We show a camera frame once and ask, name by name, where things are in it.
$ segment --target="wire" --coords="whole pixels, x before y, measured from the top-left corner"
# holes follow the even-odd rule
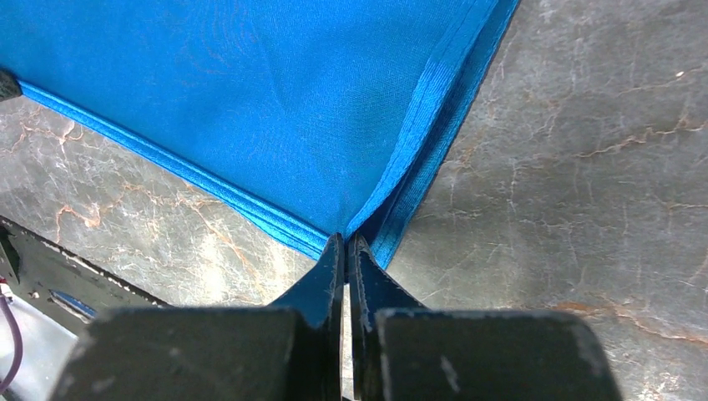
[[[5,390],[10,387],[10,383],[15,379],[15,375],[18,374],[20,369],[20,364],[22,363],[23,355],[23,345],[22,345],[22,334],[20,333],[20,327],[18,326],[18,321],[15,320],[13,311],[10,310],[10,305],[8,304],[8,299],[6,297],[0,297],[0,309],[3,310],[5,318],[8,320],[10,325],[10,332],[13,334],[13,341],[15,342],[15,354],[13,356],[13,364],[10,366],[8,375],[5,379],[0,382],[0,395],[5,393]]]

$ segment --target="stone countertop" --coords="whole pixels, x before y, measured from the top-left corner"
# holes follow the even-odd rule
[[[628,400],[708,398],[708,3],[523,0],[389,272],[430,307],[552,308]],[[0,215],[178,305],[261,305],[312,261],[25,99]]]

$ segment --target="marble tabletop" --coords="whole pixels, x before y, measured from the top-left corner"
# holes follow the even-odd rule
[[[708,399],[705,21],[523,0],[391,275],[429,307],[577,313],[626,399]],[[312,265],[25,98],[0,104],[0,173],[0,215],[176,305],[261,305]]]

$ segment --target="scratched black edge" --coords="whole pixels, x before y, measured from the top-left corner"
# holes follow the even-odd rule
[[[28,230],[27,228],[19,225],[18,223],[8,219],[5,216],[0,216],[0,226],[5,227],[6,229],[12,230],[12,229],[19,229],[23,231],[23,234],[32,237],[34,240],[43,242],[49,246],[54,246],[59,249],[60,254],[64,254],[67,258],[67,263],[71,264],[74,268],[76,269],[82,269],[82,272],[87,272],[91,275],[98,276],[105,278],[106,282],[113,287],[118,287],[123,291],[126,292],[132,292],[133,294],[137,295],[138,297],[142,297],[145,301],[154,303],[158,306],[161,307],[169,307],[167,302],[157,298],[156,296],[150,294],[149,292],[143,290],[140,287],[135,286],[131,282],[127,282],[124,279],[117,277],[111,272],[106,271],[105,269],[96,266],[93,264],[91,261],[86,260],[85,258],[81,257],[80,255],[77,255],[76,253],[71,252],[70,250],[64,248],[63,246],[60,246],[59,244],[48,240],[47,238],[44,238],[43,236],[40,236],[39,234],[35,233],[32,230]],[[75,263],[71,261],[71,258],[76,258],[77,260],[81,261],[81,263]]]

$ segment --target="blue fabric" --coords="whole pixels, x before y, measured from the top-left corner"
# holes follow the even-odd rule
[[[317,257],[391,260],[517,0],[5,0],[24,93]]]

